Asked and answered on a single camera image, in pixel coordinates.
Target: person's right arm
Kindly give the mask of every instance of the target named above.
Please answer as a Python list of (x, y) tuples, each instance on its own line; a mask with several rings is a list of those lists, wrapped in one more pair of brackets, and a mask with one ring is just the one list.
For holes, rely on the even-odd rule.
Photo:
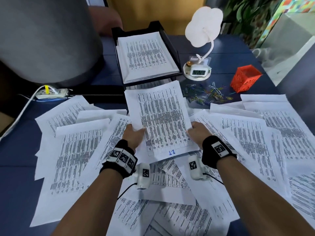
[[(207, 128), (198, 122), (192, 122), (188, 134), (201, 149), (204, 139), (211, 135)], [(235, 157), (220, 159), (217, 168), (242, 222), (251, 235), (315, 235), (315, 230), (286, 200), (247, 170)]]

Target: person's left arm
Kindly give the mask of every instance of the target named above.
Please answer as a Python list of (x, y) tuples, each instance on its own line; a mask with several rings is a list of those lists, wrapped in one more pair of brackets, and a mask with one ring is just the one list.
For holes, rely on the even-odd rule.
[[(133, 131), (129, 124), (122, 139), (128, 142), (134, 153), (141, 143), (144, 129)], [(62, 218), (52, 236), (106, 235), (114, 212), (122, 175), (113, 169), (104, 169), (91, 186), (75, 202)]]

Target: gold cap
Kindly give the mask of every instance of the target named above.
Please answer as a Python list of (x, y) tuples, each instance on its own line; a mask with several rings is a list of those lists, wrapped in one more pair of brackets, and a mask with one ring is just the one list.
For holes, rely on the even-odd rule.
[(192, 61), (187, 61), (186, 66), (191, 67), (194, 63)]

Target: power strip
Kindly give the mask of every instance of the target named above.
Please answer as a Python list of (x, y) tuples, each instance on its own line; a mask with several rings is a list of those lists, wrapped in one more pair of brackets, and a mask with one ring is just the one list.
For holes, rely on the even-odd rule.
[(65, 98), (69, 95), (68, 89), (58, 89), (59, 93), (55, 93), (51, 89), (49, 89), (49, 93), (46, 94), (46, 90), (42, 89), (37, 92), (35, 95), (38, 99), (44, 99), (44, 98)]

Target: pencil cup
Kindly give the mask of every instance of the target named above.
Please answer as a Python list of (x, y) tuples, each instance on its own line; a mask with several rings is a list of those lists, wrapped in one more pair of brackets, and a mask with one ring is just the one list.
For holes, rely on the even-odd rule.
[(250, 89), (262, 73), (252, 65), (238, 67), (232, 79), (231, 87), (235, 92), (243, 92)]

